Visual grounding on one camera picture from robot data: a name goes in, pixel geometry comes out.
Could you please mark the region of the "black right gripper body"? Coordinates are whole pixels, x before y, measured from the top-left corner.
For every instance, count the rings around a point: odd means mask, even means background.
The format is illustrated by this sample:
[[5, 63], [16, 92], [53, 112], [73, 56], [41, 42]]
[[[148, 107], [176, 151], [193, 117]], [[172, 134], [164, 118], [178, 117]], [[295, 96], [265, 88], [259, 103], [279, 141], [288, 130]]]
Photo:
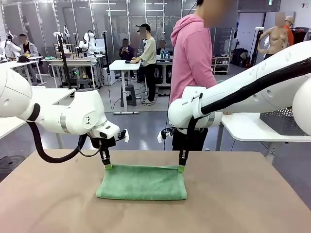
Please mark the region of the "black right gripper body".
[[190, 150], [188, 136], [179, 130], [174, 131], [174, 150]]

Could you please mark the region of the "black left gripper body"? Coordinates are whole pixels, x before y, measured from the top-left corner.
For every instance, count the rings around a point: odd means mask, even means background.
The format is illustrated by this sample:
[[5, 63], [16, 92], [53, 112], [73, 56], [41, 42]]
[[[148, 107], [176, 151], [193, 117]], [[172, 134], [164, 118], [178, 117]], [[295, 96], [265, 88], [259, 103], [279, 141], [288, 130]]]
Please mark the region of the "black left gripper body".
[[109, 157], [109, 148], [116, 146], [115, 138], [91, 138], [92, 146], [99, 150], [99, 153], [104, 157]]

